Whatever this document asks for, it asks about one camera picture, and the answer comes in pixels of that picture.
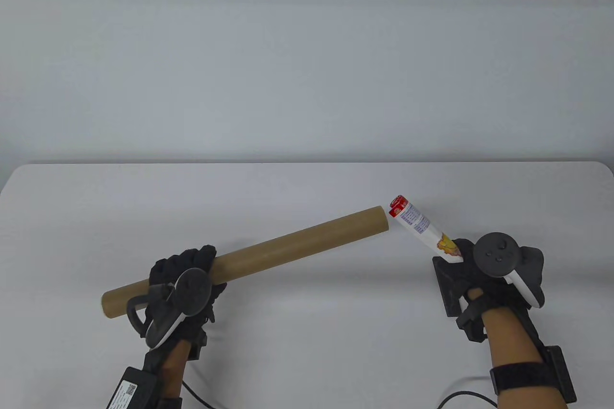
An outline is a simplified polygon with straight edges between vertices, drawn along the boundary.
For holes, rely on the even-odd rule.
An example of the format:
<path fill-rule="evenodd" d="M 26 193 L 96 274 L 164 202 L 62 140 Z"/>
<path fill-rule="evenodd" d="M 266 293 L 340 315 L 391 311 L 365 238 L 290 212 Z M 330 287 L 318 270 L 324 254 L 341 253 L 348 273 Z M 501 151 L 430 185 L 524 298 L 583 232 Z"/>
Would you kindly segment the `person's left hand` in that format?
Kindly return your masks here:
<path fill-rule="evenodd" d="M 149 283 L 151 285 L 174 284 L 178 277 L 190 268 L 202 269 L 209 273 L 216 255 L 217 250 L 214 246 L 205 245 L 201 249 L 187 249 L 181 254 L 175 254 L 169 258 L 158 260 L 151 268 Z M 213 285 L 205 308 L 197 315 L 187 317 L 182 321 L 171 335 L 171 338 L 202 345 L 205 336 L 202 327 L 206 323 L 215 323 L 213 303 L 224 292 L 226 286 L 227 284 L 225 283 Z"/>

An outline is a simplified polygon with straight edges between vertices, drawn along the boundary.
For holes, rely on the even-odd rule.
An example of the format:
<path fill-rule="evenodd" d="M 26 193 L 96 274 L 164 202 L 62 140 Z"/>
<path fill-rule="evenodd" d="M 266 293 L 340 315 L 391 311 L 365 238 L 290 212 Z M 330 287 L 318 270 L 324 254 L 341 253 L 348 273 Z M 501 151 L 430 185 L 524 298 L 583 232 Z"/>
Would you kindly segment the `person's right hand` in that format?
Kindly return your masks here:
<path fill-rule="evenodd" d="M 439 292 L 442 295 L 444 308 L 448 317 L 458 317 L 461 314 L 460 298 L 471 302 L 469 291 L 476 289 L 474 295 L 482 295 L 493 301 L 496 306 L 518 306 L 531 308 L 515 286 L 506 283 L 502 278 L 494 278 L 485 274 L 476 265 L 473 257 L 474 243 L 458 238 L 448 242 L 455 254 L 455 262 L 441 260 L 434 262 Z"/>

